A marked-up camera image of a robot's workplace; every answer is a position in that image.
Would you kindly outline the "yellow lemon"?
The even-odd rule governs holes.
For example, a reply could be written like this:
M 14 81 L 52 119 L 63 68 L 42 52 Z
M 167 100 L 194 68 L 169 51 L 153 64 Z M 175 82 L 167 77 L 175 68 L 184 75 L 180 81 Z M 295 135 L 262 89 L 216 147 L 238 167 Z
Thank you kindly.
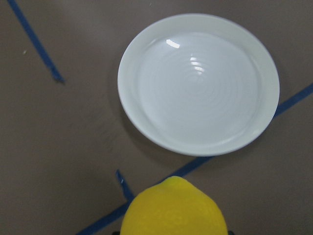
M 187 180 L 172 176 L 130 203 L 122 235 L 226 235 L 224 216 L 209 196 Z

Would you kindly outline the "white round plate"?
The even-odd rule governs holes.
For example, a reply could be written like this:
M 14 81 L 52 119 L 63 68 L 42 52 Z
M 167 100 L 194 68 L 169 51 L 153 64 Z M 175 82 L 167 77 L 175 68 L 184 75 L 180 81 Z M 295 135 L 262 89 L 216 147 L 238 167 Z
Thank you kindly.
M 196 157 L 236 151 L 257 139 L 277 110 L 280 84 L 261 41 L 207 14 L 181 14 L 141 31 L 118 68 L 118 94 L 155 144 Z

